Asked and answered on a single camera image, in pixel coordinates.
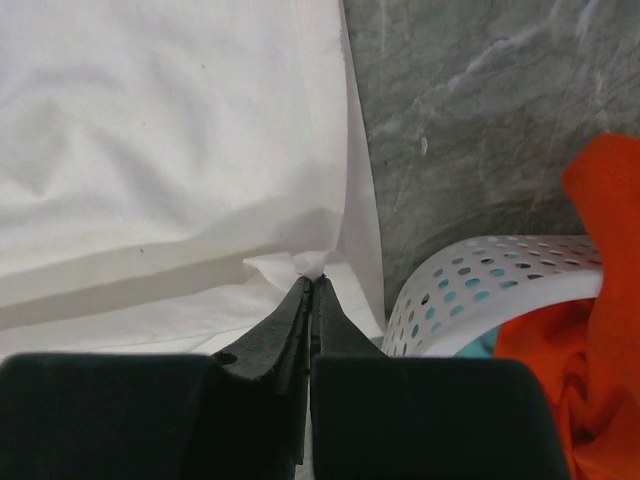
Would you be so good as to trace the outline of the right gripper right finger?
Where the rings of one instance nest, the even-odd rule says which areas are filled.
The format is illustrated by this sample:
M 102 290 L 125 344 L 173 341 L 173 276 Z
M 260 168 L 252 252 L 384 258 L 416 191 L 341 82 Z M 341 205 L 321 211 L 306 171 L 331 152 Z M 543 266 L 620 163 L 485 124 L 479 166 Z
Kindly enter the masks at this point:
M 310 407 L 318 479 L 566 479 L 549 402 L 509 360 L 389 357 L 314 286 Z

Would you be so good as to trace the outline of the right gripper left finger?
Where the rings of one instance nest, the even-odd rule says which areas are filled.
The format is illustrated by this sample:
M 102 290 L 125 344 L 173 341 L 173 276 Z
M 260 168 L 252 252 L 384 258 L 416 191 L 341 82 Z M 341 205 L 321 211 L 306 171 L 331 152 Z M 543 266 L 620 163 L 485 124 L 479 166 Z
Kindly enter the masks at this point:
M 313 286 L 214 354 L 23 353 L 1 365 L 5 479 L 291 479 Z

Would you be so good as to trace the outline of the cream white t shirt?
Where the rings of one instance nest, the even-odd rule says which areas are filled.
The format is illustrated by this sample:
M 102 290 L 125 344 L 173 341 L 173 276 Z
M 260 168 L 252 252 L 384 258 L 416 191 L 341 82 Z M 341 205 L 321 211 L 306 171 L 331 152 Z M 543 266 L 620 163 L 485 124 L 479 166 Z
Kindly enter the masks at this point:
M 1 352 L 211 353 L 381 241 L 339 1 L 1 5 Z

